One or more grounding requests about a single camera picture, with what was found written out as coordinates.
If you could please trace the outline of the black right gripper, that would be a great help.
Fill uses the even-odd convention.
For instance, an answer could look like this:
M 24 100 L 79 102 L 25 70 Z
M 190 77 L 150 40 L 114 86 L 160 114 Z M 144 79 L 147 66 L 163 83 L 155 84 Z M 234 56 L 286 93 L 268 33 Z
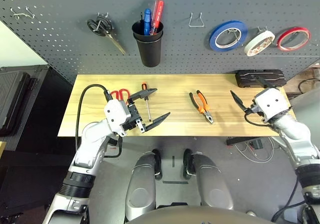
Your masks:
M 276 86 L 269 83 L 267 80 L 260 76 L 251 75 L 251 77 L 256 80 L 263 88 L 277 88 Z M 253 114 L 256 113 L 259 116 L 264 116 L 264 112 L 262 111 L 261 107 L 253 101 L 253 103 L 250 105 L 250 107 L 245 107 L 243 104 L 243 101 L 237 96 L 235 92 L 230 90 L 230 93 L 232 95 L 232 98 L 234 99 L 235 103 L 244 111 L 246 114 Z

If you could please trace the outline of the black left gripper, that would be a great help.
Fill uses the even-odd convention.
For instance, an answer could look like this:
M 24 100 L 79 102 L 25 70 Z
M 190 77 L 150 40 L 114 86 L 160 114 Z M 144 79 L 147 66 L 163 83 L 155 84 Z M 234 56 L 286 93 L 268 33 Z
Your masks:
M 150 131 L 151 129 L 159 126 L 169 115 L 170 112 L 158 117 L 157 119 L 153 120 L 152 123 L 148 126 L 145 126 L 142 123 L 142 118 L 135 106 L 134 101 L 137 99 L 144 99 L 145 97 L 149 96 L 150 94 L 157 91 L 157 88 L 150 88 L 146 90 L 140 90 L 132 95 L 129 96 L 127 99 L 127 108 L 130 113 L 129 119 L 123 124 L 123 128 L 125 131 L 132 130 L 134 128 L 138 128 L 141 133 L 144 133 L 146 131 Z

